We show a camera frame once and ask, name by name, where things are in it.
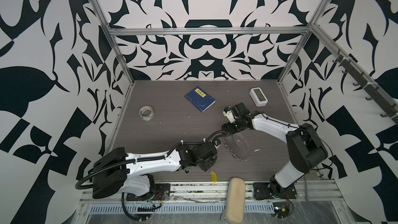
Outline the yellow key tag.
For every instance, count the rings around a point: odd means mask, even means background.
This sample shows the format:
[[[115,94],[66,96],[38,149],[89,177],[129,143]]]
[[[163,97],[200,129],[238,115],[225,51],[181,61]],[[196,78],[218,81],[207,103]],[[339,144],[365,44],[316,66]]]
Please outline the yellow key tag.
[[[215,172],[214,170],[212,170],[212,171],[210,172],[210,175],[211,175],[211,180],[212,180],[212,182],[216,183],[216,182],[217,182],[217,175],[216,175],[216,172]]]

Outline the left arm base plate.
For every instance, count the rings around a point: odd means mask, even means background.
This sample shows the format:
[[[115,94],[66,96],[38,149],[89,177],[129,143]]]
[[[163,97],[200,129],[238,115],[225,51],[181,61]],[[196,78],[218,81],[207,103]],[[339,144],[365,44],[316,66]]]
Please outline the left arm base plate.
[[[156,183],[148,193],[137,197],[134,194],[127,194],[127,201],[146,201],[146,200],[162,200],[164,197],[170,196],[171,185],[169,183]]]

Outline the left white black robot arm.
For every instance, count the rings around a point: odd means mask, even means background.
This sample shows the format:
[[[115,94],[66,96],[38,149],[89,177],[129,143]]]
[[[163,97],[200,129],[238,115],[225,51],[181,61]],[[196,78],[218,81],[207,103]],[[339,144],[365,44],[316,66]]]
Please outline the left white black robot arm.
[[[133,162],[95,175],[91,179],[92,197],[102,199],[114,194],[128,193],[137,200],[147,200],[155,194],[153,173],[188,173],[192,167],[199,167],[206,172],[216,163],[220,144],[218,139],[197,144],[180,142],[169,151],[147,154],[127,153],[123,147],[116,148],[97,161],[89,172],[98,172],[118,162]]]

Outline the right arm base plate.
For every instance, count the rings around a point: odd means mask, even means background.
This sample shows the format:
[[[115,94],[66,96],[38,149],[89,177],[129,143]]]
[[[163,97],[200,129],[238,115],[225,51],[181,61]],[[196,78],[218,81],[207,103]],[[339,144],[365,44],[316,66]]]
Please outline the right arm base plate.
[[[254,198],[256,200],[267,199],[296,199],[297,191],[294,185],[280,188],[277,183],[253,183]]]

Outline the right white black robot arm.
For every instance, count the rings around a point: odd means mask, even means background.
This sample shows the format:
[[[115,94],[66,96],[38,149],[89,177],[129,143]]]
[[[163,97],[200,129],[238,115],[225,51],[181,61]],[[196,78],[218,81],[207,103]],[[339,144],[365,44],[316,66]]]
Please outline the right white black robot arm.
[[[269,191],[274,196],[287,190],[329,156],[322,139],[310,124],[297,125],[259,111],[250,112],[243,103],[226,107],[223,115],[228,123],[222,130],[230,135],[250,129],[267,133],[287,144],[289,161],[269,180]]]

